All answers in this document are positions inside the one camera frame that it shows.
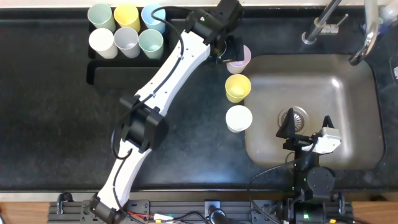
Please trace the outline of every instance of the wooden surface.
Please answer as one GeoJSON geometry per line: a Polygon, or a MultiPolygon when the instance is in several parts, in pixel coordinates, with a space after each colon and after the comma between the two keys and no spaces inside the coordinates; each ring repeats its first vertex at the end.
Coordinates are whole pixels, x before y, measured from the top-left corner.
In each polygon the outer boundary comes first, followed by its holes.
{"type": "MultiPolygon", "coordinates": [[[[354,202],[357,218],[372,224],[398,223],[398,202],[354,202]]],[[[48,202],[0,202],[6,224],[44,224],[48,202]]]]}

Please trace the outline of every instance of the plastic cup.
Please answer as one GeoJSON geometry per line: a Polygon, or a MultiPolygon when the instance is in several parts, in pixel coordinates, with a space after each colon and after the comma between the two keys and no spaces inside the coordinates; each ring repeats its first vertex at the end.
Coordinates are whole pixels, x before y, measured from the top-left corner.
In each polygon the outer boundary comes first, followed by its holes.
{"type": "Polygon", "coordinates": [[[239,74],[243,72],[244,68],[246,68],[251,59],[250,49],[246,45],[243,46],[243,55],[244,55],[243,61],[228,62],[226,64],[226,68],[228,69],[229,72],[231,72],[232,74],[239,74]]]}
{"type": "Polygon", "coordinates": [[[107,4],[95,4],[88,10],[87,17],[97,28],[105,28],[112,32],[116,30],[112,9],[107,4]]]}
{"type": "Polygon", "coordinates": [[[242,101],[251,90],[250,80],[241,74],[231,75],[225,82],[226,97],[232,103],[242,101]]]}
{"type": "Polygon", "coordinates": [[[249,108],[241,105],[231,107],[225,115],[228,129],[234,133],[246,130],[253,121],[249,108]]]}
{"type": "Polygon", "coordinates": [[[88,38],[90,47],[104,58],[114,58],[118,54],[118,48],[114,44],[113,34],[110,30],[99,28],[94,30],[88,38]]]}
{"type": "Polygon", "coordinates": [[[135,58],[141,52],[138,46],[138,33],[130,27],[122,27],[114,33],[114,44],[129,58],[135,58]]]}
{"type": "MultiPolygon", "coordinates": [[[[160,22],[154,18],[152,18],[152,16],[150,16],[150,14],[152,14],[153,10],[162,7],[161,5],[158,4],[151,4],[148,5],[146,7],[144,7],[141,11],[141,18],[142,20],[145,22],[145,25],[148,27],[148,29],[154,29],[159,31],[161,34],[164,33],[164,31],[166,30],[166,24],[164,24],[163,22],[160,22]]],[[[155,12],[154,14],[156,17],[158,17],[159,19],[166,19],[166,11],[164,9],[161,9],[157,12],[155,12]]]]}
{"type": "Polygon", "coordinates": [[[122,4],[114,10],[114,19],[121,27],[131,27],[139,32],[141,26],[139,24],[138,9],[133,4],[122,4]]]}
{"type": "Polygon", "coordinates": [[[138,44],[150,59],[163,56],[163,36],[157,30],[145,30],[138,38],[138,44]]]}

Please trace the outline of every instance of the faucet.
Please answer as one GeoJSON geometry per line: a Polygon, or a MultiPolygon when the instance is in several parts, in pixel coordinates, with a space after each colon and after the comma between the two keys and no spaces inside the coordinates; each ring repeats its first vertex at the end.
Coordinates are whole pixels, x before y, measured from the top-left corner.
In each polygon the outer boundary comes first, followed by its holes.
{"type": "MultiPolygon", "coordinates": [[[[330,15],[340,4],[341,0],[332,0],[322,14],[316,18],[307,32],[302,35],[302,40],[305,44],[314,44],[317,41],[317,36],[324,32],[327,26],[326,22],[330,15]]],[[[377,0],[364,0],[365,15],[366,15],[366,34],[363,46],[349,58],[351,65],[359,64],[372,50],[373,45],[376,41],[379,31],[379,12],[377,8],[377,0]]],[[[331,29],[338,29],[338,26],[333,26],[331,29]]]]}

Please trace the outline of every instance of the stainless steel sink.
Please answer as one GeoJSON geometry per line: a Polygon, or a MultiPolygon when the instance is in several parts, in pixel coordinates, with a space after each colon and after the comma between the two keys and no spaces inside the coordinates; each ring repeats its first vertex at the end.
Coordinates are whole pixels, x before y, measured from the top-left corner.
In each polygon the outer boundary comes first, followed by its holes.
{"type": "Polygon", "coordinates": [[[326,115],[340,130],[341,145],[320,157],[321,166],[371,169],[382,159],[373,71],[366,62],[354,67],[348,59],[349,55],[263,55],[251,60],[244,74],[252,89],[244,105],[253,114],[246,150],[255,163],[270,167],[285,162],[290,151],[275,134],[289,108],[295,110],[297,133],[318,132],[326,115]]]}

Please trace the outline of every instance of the black countertop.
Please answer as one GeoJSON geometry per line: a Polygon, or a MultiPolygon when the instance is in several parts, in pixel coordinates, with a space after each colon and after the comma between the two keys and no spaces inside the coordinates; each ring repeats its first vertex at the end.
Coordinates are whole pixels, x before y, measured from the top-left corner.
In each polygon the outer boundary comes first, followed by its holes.
{"type": "MultiPolygon", "coordinates": [[[[319,37],[310,46],[300,37],[321,9],[273,9],[262,18],[256,18],[264,14],[256,9],[234,34],[243,37],[252,57],[352,54],[363,44],[358,29],[363,9],[342,8],[331,19],[347,10],[351,16],[338,35],[319,37]]],[[[8,10],[0,16],[1,191],[99,190],[113,166],[109,140],[124,111],[119,97],[136,90],[86,83],[89,23],[85,10],[65,11],[49,17],[36,11],[29,17],[8,10]]],[[[373,170],[336,170],[337,189],[398,189],[398,85],[390,66],[397,40],[395,28],[379,38],[366,59],[376,77],[384,159],[373,170]]],[[[133,190],[244,189],[264,170],[246,153],[244,133],[232,133],[225,125],[233,105],[224,92],[229,75],[225,65],[201,65],[192,73],[167,114],[169,135],[144,161],[133,190]]],[[[290,190],[292,176],[275,170],[258,183],[265,190],[290,190]]]]}

